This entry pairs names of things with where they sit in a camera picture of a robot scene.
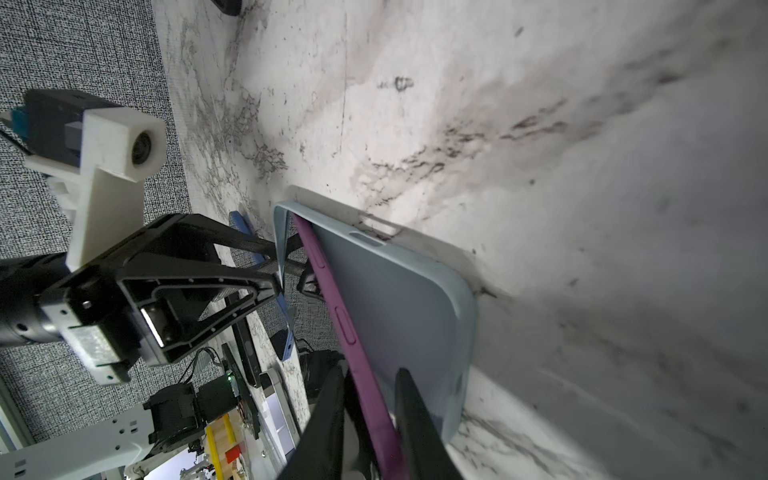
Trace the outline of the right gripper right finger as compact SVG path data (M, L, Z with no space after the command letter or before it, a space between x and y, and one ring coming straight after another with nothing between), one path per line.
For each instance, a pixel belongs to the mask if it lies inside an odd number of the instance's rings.
M462 475L452 462L432 422L411 373L396 375L395 409L406 465L411 479L454 479Z

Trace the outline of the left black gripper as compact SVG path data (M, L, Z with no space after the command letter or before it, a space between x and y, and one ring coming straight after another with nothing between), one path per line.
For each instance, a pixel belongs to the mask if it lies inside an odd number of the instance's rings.
M137 361L177 363L281 292L271 274L225 266L218 246L278 260L274 242L166 215L76 271L62 254L39 261L38 307L97 383L127 383Z

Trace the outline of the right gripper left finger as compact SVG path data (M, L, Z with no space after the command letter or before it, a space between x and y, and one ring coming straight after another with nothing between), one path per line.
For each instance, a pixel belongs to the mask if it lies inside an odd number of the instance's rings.
M340 479L344 450L345 377L333 367L295 452L278 476L290 479Z

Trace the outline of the black screen purple phone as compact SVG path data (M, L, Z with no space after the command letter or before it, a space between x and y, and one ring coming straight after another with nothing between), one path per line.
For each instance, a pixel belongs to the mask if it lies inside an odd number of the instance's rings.
M329 260L310 222L293 216L304 249L318 280L334 323L339 342L349 364L359 404L384 479L409 477L399 436L389 415L383 395L373 373L365 349L358 337L351 316L333 276Z

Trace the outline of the light blue phone case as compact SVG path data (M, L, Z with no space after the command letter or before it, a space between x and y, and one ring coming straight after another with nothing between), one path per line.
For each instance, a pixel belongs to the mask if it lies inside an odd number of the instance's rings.
M312 227L389 407L395 375L411 373L444 443L458 431L475 342L467 282L427 256L295 201L273 210L278 268L287 272L289 222Z

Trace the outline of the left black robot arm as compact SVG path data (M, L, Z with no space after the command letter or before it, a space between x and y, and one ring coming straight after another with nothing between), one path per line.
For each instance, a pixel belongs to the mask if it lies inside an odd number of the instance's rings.
M102 385L150 366L197 360L205 344L281 293L270 266L297 237L269 242L199 214L140 228L79 268L64 254L1 264L1 343L65 342ZM1 457L5 479L86 479L199 439L244 384L232 357L203 386L187 378L95 425Z

